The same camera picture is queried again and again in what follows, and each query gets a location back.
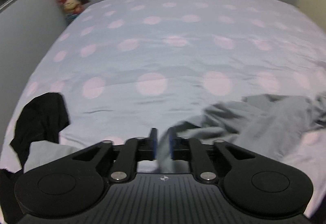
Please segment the grey t-shirt garment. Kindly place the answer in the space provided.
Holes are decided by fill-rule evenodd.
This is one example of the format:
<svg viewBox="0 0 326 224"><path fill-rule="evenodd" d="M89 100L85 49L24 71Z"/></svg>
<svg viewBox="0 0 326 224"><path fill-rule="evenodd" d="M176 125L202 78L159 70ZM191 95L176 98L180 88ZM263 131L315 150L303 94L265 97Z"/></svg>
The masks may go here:
<svg viewBox="0 0 326 224"><path fill-rule="evenodd" d="M177 136L206 144L222 139L294 166L308 175L325 172L325 93L304 96L261 94L240 102L217 102L173 127Z"/></svg>

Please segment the polka dot bed sheet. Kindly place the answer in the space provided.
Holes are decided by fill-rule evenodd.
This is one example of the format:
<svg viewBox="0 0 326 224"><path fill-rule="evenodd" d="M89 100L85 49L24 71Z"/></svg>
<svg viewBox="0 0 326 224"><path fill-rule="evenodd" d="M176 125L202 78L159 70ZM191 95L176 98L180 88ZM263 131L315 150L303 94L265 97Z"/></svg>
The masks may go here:
<svg viewBox="0 0 326 224"><path fill-rule="evenodd" d="M217 102L261 94L325 93L325 32L277 0L106 0L61 34L31 75L11 122L1 167L20 169L9 145L22 108L59 92L70 124L60 142L122 144L200 115ZM325 172L308 175L311 216Z"/></svg>

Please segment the black sock foot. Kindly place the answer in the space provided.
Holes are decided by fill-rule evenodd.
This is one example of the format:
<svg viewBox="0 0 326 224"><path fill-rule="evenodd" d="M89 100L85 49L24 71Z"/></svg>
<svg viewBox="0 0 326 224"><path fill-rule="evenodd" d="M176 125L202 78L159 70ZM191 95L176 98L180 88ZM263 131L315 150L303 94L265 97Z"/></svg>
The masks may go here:
<svg viewBox="0 0 326 224"><path fill-rule="evenodd" d="M69 124L66 103L60 93L45 93L26 104L15 123L14 138L10 143L21 167L28 159L33 142L45 140L58 144L59 132Z"/></svg>

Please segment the white cloth under foot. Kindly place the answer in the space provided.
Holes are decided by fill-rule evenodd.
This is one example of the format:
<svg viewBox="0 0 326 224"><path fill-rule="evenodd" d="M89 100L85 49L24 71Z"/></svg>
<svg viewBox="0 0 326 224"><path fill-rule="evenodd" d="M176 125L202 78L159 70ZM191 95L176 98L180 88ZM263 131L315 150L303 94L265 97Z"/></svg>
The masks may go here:
<svg viewBox="0 0 326 224"><path fill-rule="evenodd" d="M49 141L32 142L28 159L23 167L23 172L26 173L34 168L56 161L57 159L66 157L77 151L80 151L80 148L56 144Z"/></svg>

